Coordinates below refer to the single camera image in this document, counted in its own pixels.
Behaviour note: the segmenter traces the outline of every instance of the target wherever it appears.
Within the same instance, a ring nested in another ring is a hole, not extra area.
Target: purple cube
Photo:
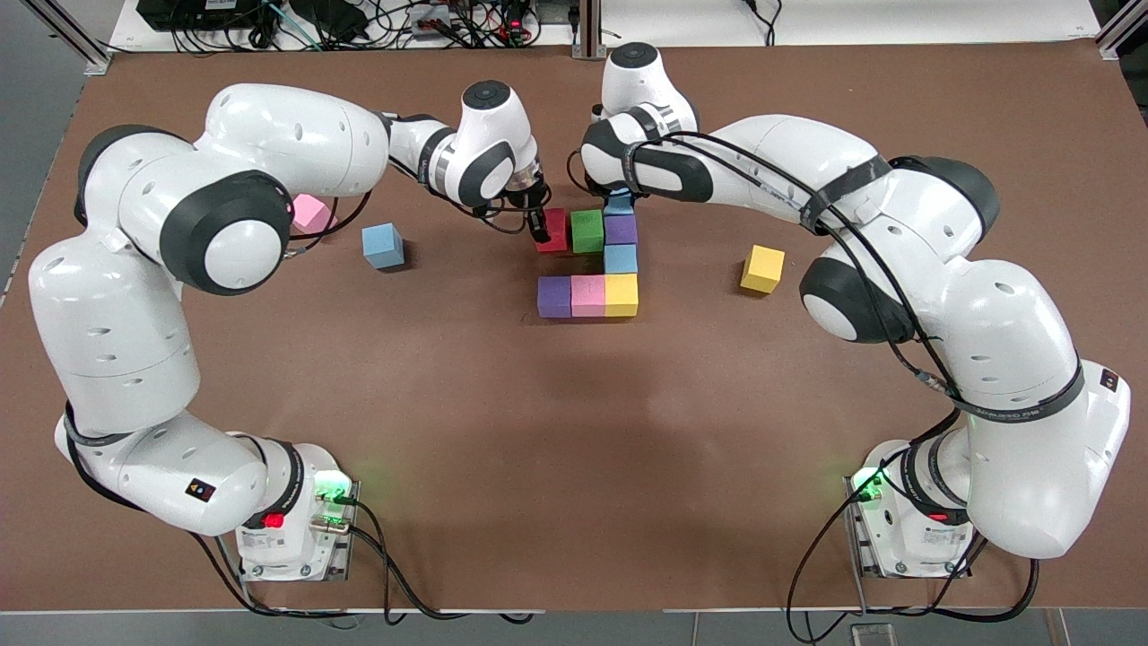
[[[571,317],[571,277],[538,275],[538,316]]]
[[[636,244],[638,224],[633,215],[611,215],[603,218],[607,244]]]

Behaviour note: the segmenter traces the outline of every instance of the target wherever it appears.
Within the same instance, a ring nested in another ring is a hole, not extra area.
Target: table surface
[[[1142,275],[1148,132],[1116,63],[1084,41],[1037,45],[668,49],[707,130],[748,115],[822,119],[886,155],[965,159],[1003,212],[972,256],[1007,257],[1056,298],[1083,357],[1148,384]],[[554,204],[594,205],[566,179],[600,63],[563,48],[331,55],[122,56],[84,88],[0,309],[0,609],[218,608],[234,604],[192,539],[87,491],[52,444],[63,392],[38,342],[26,267],[78,232],[76,166],[107,126],[185,137],[236,81],[298,84],[378,109],[457,122],[495,76],[520,93]],[[745,69],[768,70],[747,83]],[[800,275],[825,246],[731,207],[638,205],[642,305],[633,320],[554,322],[535,278],[589,270],[535,252],[389,172],[360,224],[396,223],[411,267],[381,273],[344,232],[241,297],[185,290],[203,386],[192,412],[224,430],[313,442],[364,482],[412,584],[447,608],[757,608],[784,605],[798,559],[882,441],[946,412],[887,350],[839,342],[804,311]],[[753,243],[786,251],[767,297],[737,288]],[[1088,531],[1046,563],[1035,602],[1148,605],[1139,540],[1148,481],[1133,426]],[[351,582],[262,594],[295,607],[378,607],[378,562]],[[953,586],[1010,605],[1023,561],[991,550]],[[872,582],[872,604],[923,604],[926,582]],[[807,568],[797,605],[855,606],[844,531]]]
[[[110,42],[138,52],[172,52],[171,34],[153,31],[135,11],[138,0],[126,0]],[[401,7],[405,0],[381,0],[383,8]],[[364,14],[375,15],[374,7],[359,0]],[[774,0],[761,0],[760,11],[773,17]],[[289,15],[316,38],[315,29]],[[395,13],[394,24],[405,11]],[[611,47],[644,41],[659,47],[752,47],[762,45],[763,25],[753,17],[743,0],[604,0],[603,40]],[[285,23],[284,29],[295,28]],[[1100,31],[1088,0],[786,0],[777,20],[778,45],[887,45],[925,42],[1026,42],[1093,38]],[[369,25],[372,38],[382,36],[380,25]],[[246,46],[246,31],[234,30],[236,42]],[[573,33],[567,24],[542,26],[537,45],[568,45]],[[205,32],[202,38],[225,46],[222,34]],[[302,44],[280,33],[276,39],[284,49]],[[443,42],[412,47],[442,47]],[[185,42],[186,48],[193,49]]]

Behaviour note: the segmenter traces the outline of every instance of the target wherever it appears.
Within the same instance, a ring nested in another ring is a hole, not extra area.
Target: white robotic arm
[[[970,521],[1015,554],[1064,554],[1092,519],[1131,395],[1077,357],[1030,272],[965,259],[1000,209],[988,179],[943,157],[886,162],[853,134],[793,116],[680,134],[696,127],[688,104],[657,49],[615,49],[595,110],[605,118],[581,148],[591,187],[735,204],[831,233],[801,280],[809,313],[850,342],[899,344],[920,330],[947,371],[918,379],[968,414],[965,428],[869,457],[862,473],[892,457],[890,477],[910,498],[885,489],[862,505],[881,571],[947,576]]]
[[[456,147],[435,149],[442,176],[428,187],[467,204],[517,194],[507,186],[515,179],[545,193],[517,95],[486,81],[467,96],[484,96],[483,87],[515,108],[464,99],[459,133],[439,138]],[[391,138],[416,141],[417,130],[316,92],[241,84],[212,99],[195,143],[129,125],[88,145],[76,203],[86,228],[45,249],[29,273],[40,337],[70,403],[56,445],[86,482],[188,531],[236,530],[264,578],[321,578],[317,555],[329,559],[332,538],[316,523],[331,497],[317,492],[346,493],[349,481],[317,446],[224,434],[186,412],[200,374],[180,290],[259,286],[284,257],[293,193],[372,189]]]

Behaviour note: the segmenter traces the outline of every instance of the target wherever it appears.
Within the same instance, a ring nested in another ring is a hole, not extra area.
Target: block arrangement
[[[560,244],[554,243],[554,232],[566,233],[565,211],[546,209],[545,216],[551,241],[545,244],[535,243],[540,251],[564,251],[569,248],[574,252],[602,254],[604,271],[588,275],[540,277],[538,316],[637,316],[638,235],[630,194],[615,190],[602,210],[577,210],[569,213],[569,235]]]
[[[406,262],[403,236],[389,221],[363,228],[363,257],[375,268],[398,266]]]
[[[782,279],[785,251],[753,244],[742,268],[742,286],[746,289],[768,294]]]
[[[295,211],[292,224],[303,233],[318,233],[328,227],[328,221],[331,226],[339,223],[339,218],[331,217],[331,209],[327,204],[307,193],[300,193],[292,200],[292,204]]]

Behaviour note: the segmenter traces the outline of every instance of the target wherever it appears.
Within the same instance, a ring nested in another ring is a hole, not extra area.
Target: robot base
[[[338,472],[329,453],[311,444],[296,444],[303,458],[305,474],[300,485],[298,501],[284,515],[280,528],[251,530],[238,528],[235,544],[242,560],[243,579],[248,582],[346,581],[350,566],[350,544],[346,530],[324,531],[312,524],[316,519],[341,519],[349,527],[355,522],[355,507],[327,503],[316,496],[318,472]],[[358,496],[355,483],[348,496]]]
[[[881,466],[882,460],[908,446],[905,441],[882,443],[864,466],[846,480],[852,495]],[[886,468],[895,475],[898,462]],[[850,506],[850,540],[861,576],[882,578],[945,578],[972,542],[972,524],[945,526],[930,520],[898,493],[885,475],[866,488]]]

